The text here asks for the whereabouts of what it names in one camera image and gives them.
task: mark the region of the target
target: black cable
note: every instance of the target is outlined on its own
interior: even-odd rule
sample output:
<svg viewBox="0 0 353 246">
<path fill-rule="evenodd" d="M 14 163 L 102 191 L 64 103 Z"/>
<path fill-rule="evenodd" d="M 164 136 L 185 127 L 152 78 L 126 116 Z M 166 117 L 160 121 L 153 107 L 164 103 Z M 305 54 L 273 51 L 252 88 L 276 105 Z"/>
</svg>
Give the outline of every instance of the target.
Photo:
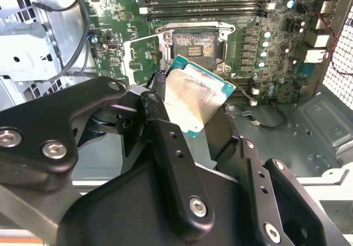
<svg viewBox="0 0 353 246">
<path fill-rule="evenodd" d="M 88 63 L 88 55 L 89 55 L 89 42 L 87 41 L 86 42 L 86 53 L 85 53 L 85 56 L 84 56 L 84 63 L 83 63 L 83 66 L 81 68 L 81 70 L 79 72 L 75 71 L 75 72 L 72 72 L 72 73 L 69 73 L 67 72 L 66 75 L 68 76 L 74 76 L 74 77 L 90 77 L 90 78 L 94 78 L 97 76 L 96 73 L 85 73 L 85 69 L 87 67 L 87 63 Z"/>
<path fill-rule="evenodd" d="M 87 35 L 88 35 L 88 31 L 89 31 L 89 26 L 90 26 L 90 22 L 89 22 L 89 13 L 87 8 L 84 5 L 84 1 L 83 0 L 77 0 L 78 5 L 80 6 L 80 10 L 82 12 L 82 17 L 85 23 L 85 27 L 83 30 L 83 34 L 81 36 L 81 39 L 78 43 L 78 46 L 76 48 L 76 50 L 74 51 L 71 59 L 69 60 L 69 62 L 64 66 L 63 69 L 61 69 L 61 72 L 59 72 L 57 75 L 55 75 L 54 77 L 50 78 L 49 81 L 54 81 L 64 75 L 66 75 L 66 73 L 69 71 L 69 69 L 76 63 L 78 57 L 80 56 L 84 44 L 86 42 L 87 39 Z"/>
<path fill-rule="evenodd" d="M 268 130 L 276 130 L 281 128 L 283 125 L 285 125 L 288 121 L 287 116 L 285 115 L 285 113 L 283 113 L 283 111 L 281 109 L 279 109 L 275 104 L 273 104 L 273 107 L 275 108 L 275 110 L 277 111 L 277 113 L 283 117 L 283 121 L 276 125 L 276 126 L 268 126 L 268 125 L 263 125 L 261 122 L 259 122 L 254 116 L 253 113 L 251 111 L 244 111 L 242 113 L 242 116 L 247 117 L 250 122 L 255 125 L 255 126 L 259 126 L 262 129 L 268 129 Z"/>
<path fill-rule="evenodd" d="M 260 124 L 259 127 L 263 129 L 275 130 L 275 129 L 279 129 L 280 127 L 283 127 L 287 123 L 287 116 L 285 115 L 285 113 L 283 113 L 282 110 L 279 109 L 277 106 L 274 106 L 274 108 L 276 109 L 277 113 L 279 113 L 279 115 L 283 117 L 282 123 L 280 123 L 277 126 L 266 126 L 266 125 Z"/>
<path fill-rule="evenodd" d="M 73 7 L 75 7 L 77 5 L 77 0 L 75 0 L 71 5 L 69 5 L 68 7 L 65 7 L 65 8 L 62 8 L 62 9 L 54 9 L 44 3 L 39 3 L 39 2 L 32 2 L 32 5 L 39 8 L 39 9 L 42 9 L 42 10 L 45 10 L 47 12 L 65 12 L 67 10 L 71 10 Z"/>
</svg>

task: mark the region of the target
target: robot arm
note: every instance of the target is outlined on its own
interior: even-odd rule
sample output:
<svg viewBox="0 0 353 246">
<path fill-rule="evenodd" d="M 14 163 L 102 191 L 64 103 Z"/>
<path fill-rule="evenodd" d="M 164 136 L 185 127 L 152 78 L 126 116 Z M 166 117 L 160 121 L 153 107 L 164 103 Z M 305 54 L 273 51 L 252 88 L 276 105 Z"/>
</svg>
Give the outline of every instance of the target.
<svg viewBox="0 0 353 246">
<path fill-rule="evenodd" d="M 0 212 L 58 246 L 349 245 L 222 108 L 205 129 L 217 170 L 194 163 L 158 95 L 106 77 L 5 110 Z M 122 135 L 122 175 L 80 197 L 77 149 L 105 133 Z"/>
</svg>

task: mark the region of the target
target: mounting hole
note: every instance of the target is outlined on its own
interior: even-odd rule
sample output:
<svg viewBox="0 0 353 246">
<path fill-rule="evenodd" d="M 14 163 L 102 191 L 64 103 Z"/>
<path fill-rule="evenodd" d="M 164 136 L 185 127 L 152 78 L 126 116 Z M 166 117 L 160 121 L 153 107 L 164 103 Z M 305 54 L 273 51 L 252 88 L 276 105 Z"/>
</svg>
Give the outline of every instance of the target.
<svg viewBox="0 0 353 246">
<path fill-rule="evenodd" d="M 181 151 L 176 151 L 176 152 L 175 152 L 175 155 L 176 155 L 178 158 L 184 158 L 184 154 L 183 154 L 183 152 L 181 152 Z"/>
<path fill-rule="evenodd" d="M 174 132 L 169 132 L 169 135 L 171 136 L 171 138 L 176 139 L 177 135 Z"/>
<path fill-rule="evenodd" d="M 132 125 L 132 120 L 127 118 L 122 122 L 122 128 L 128 129 Z"/>
<path fill-rule="evenodd" d="M 109 82 L 108 86 L 112 88 L 113 90 L 120 90 L 119 85 L 116 82 Z"/>
<path fill-rule="evenodd" d="M 148 97 L 153 101 L 159 101 L 159 98 L 153 93 L 149 93 Z"/>
<path fill-rule="evenodd" d="M 266 188 L 264 188 L 263 186 L 260 187 L 261 191 L 265 194 L 268 194 L 269 192 L 267 191 Z"/>
</svg>

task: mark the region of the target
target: perforated metal panel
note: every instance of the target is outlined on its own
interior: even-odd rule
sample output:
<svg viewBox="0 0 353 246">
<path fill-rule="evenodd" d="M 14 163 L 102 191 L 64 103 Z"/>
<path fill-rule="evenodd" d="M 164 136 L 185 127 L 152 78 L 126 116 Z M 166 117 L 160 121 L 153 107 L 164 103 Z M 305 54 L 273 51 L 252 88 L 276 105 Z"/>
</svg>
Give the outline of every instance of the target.
<svg viewBox="0 0 353 246">
<path fill-rule="evenodd" d="M 338 73 L 339 71 L 353 74 L 353 7 L 343 26 L 333 54 L 333 62 L 335 68 L 330 63 L 323 84 L 353 110 L 353 76 Z"/>
</svg>

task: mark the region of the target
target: cable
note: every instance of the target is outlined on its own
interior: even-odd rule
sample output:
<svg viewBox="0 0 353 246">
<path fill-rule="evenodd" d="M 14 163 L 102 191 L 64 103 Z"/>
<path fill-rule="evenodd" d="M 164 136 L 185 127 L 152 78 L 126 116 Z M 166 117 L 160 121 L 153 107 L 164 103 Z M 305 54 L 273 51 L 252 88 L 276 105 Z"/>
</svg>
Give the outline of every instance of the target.
<svg viewBox="0 0 353 246">
<path fill-rule="evenodd" d="M 268 125 L 263 125 L 260 121 L 258 121 L 254 116 L 253 113 L 251 111 L 244 111 L 242 112 L 242 116 L 247 117 L 250 122 L 255 125 L 255 126 L 259 126 L 262 129 L 267 129 L 267 130 L 276 130 L 279 129 L 281 127 L 283 127 L 283 125 L 285 125 L 288 121 L 287 116 L 285 115 L 285 113 L 283 113 L 283 111 L 281 109 L 279 109 L 277 107 L 276 104 L 272 104 L 272 106 L 275 108 L 275 110 L 277 111 L 277 113 L 283 117 L 283 121 L 276 125 L 276 126 L 268 126 Z"/>
<path fill-rule="evenodd" d="M 75 71 L 75 72 L 72 72 L 72 73 L 69 73 L 67 72 L 66 75 L 68 76 L 74 76 L 74 77 L 90 77 L 90 78 L 94 78 L 97 76 L 96 73 L 85 73 L 85 69 L 87 67 L 87 63 L 88 63 L 88 55 L 89 55 L 89 42 L 87 41 L 86 42 L 86 52 L 85 52 L 85 55 L 84 55 L 84 63 L 83 63 L 83 66 L 81 68 L 81 70 L 79 72 Z"/>
<path fill-rule="evenodd" d="M 32 2 L 32 5 L 39 8 L 39 9 L 42 9 L 42 10 L 45 10 L 47 12 L 65 12 L 67 10 L 71 10 L 73 7 L 75 7 L 77 5 L 77 0 L 75 0 L 73 3 L 71 3 L 71 5 L 69 5 L 68 7 L 66 8 L 62 8 L 62 9 L 54 9 L 44 3 L 39 3 L 39 2 Z"/>
<path fill-rule="evenodd" d="M 83 0 L 77 0 L 78 5 L 80 6 L 80 10 L 82 12 L 82 17 L 85 23 L 85 27 L 83 30 L 83 34 L 81 36 L 81 39 L 78 43 L 77 48 L 75 49 L 71 59 L 69 60 L 69 62 L 64 66 L 64 68 L 61 69 L 61 72 L 59 72 L 57 75 L 55 75 L 54 77 L 50 78 L 49 81 L 54 81 L 64 75 L 67 74 L 67 72 L 70 70 L 70 68 L 76 63 L 78 57 L 81 54 L 81 51 L 83 50 L 84 44 L 86 42 L 87 39 L 87 35 L 88 35 L 88 31 L 89 31 L 89 26 L 90 26 L 90 21 L 89 21 L 89 13 L 87 8 L 84 5 L 84 1 Z"/>
<path fill-rule="evenodd" d="M 334 54 L 334 52 L 335 52 L 335 49 L 336 49 L 337 44 L 338 44 L 338 41 L 339 41 L 339 38 L 338 38 L 337 34 L 332 30 L 331 26 L 325 21 L 324 17 L 323 17 L 320 13 L 317 13 L 317 12 L 315 12 L 315 11 L 313 11 L 313 10 L 307 11 L 305 8 L 304 8 L 304 10 L 305 10 L 305 12 L 307 12 L 307 13 L 309 12 L 309 13 L 312 13 L 312 14 L 317 15 L 317 17 L 318 17 L 318 18 L 321 20 L 321 22 L 325 25 L 326 29 L 328 29 L 328 30 L 332 33 L 332 37 L 333 37 L 333 39 L 334 39 L 334 42 L 333 42 L 333 44 L 332 44 L 331 50 L 329 51 L 329 53 L 330 53 L 329 59 L 330 59 L 330 63 L 331 63 L 331 66 L 332 66 L 333 70 L 334 70 L 335 72 L 337 72 L 338 74 L 340 74 L 340 75 L 353 76 L 353 73 L 348 73 L 348 72 L 339 71 L 339 70 L 335 67 L 335 63 L 333 62 L 333 54 Z"/>
</svg>

